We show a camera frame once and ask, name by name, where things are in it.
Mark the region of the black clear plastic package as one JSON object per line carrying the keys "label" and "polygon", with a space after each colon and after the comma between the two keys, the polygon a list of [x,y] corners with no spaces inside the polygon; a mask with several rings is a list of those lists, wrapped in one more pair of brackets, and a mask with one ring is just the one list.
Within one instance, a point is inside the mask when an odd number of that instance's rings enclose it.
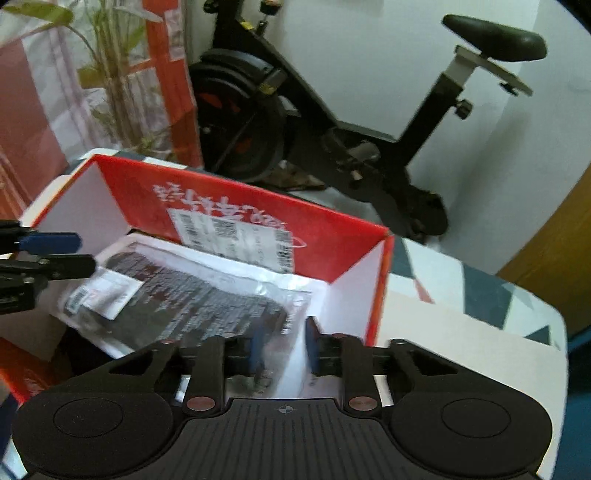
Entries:
{"label": "black clear plastic package", "polygon": [[52,313],[110,357],[157,341],[190,348],[212,336],[259,336],[263,367],[232,380],[230,395],[280,399],[304,390],[304,321],[321,309],[325,282],[139,233],[96,261],[90,278],[66,283]]}

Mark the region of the red strawberry cardboard box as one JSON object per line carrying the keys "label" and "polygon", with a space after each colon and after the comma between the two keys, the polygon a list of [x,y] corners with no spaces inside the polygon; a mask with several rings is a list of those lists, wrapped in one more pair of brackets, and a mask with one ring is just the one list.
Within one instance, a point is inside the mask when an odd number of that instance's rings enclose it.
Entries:
{"label": "red strawberry cardboard box", "polygon": [[1,381],[18,402],[81,368],[49,360],[62,326],[119,358],[155,341],[263,332],[263,379],[235,393],[304,390],[304,320],[373,343],[393,235],[383,226],[231,180],[114,156],[87,160],[32,217],[71,231],[97,266],[1,321]]}

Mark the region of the cartoon print tablecloth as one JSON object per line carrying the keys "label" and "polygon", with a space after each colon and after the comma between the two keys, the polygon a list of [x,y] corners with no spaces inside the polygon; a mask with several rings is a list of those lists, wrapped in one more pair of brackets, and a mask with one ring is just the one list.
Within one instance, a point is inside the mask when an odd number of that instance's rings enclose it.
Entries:
{"label": "cartoon print tablecloth", "polygon": [[[385,227],[164,161],[124,159],[107,149],[90,151],[57,177],[21,221],[45,231],[74,231],[83,250],[96,254],[134,229],[177,241],[169,216],[174,209],[287,231],[294,239],[297,274],[327,285],[315,314],[325,332],[381,346],[407,339],[531,395],[548,411],[554,434],[561,434],[568,383],[561,315],[528,291],[394,237]],[[505,318],[487,322],[470,314],[471,289],[507,289]]]}

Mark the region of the red white curtain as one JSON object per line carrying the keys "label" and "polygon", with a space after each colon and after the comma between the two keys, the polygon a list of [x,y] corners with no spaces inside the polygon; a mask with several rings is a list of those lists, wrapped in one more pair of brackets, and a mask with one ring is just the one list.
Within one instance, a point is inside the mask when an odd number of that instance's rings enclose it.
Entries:
{"label": "red white curtain", "polygon": [[1,215],[85,153],[200,167],[180,1],[1,5]]}

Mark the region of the wooden door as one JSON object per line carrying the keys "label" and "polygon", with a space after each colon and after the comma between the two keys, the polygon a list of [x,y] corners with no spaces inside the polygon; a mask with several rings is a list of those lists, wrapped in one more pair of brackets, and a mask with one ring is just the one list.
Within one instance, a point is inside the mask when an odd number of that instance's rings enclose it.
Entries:
{"label": "wooden door", "polygon": [[554,214],[498,275],[563,316],[572,337],[590,326],[591,180],[585,171]]}

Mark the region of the green potted plant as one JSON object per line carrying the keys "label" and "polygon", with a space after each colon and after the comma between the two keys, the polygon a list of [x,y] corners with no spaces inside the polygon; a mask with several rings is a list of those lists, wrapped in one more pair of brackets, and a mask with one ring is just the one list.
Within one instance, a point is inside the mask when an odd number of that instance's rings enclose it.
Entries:
{"label": "green potted plant", "polygon": [[161,15],[139,1],[9,1],[1,44],[15,43],[67,159],[93,148],[167,158],[163,89],[147,30]]}

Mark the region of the black exercise bike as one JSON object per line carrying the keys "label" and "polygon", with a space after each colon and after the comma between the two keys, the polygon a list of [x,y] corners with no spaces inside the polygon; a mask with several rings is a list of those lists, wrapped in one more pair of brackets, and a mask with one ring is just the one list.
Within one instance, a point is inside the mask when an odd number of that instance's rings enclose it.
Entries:
{"label": "black exercise bike", "polygon": [[443,24],[461,44],[400,137],[339,121],[317,92],[266,40],[266,21],[249,25],[238,1],[208,1],[211,48],[189,68],[204,167],[245,183],[266,181],[280,162],[297,166],[353,200],[374,207],[394,234],[425,242],[444,235],[442,198],[414,186],[408,166],[445,115],[467,118],[464,87],[484,69],[512,95],[530,88],[506,69],[544,59],[539,34],[449,14]]}

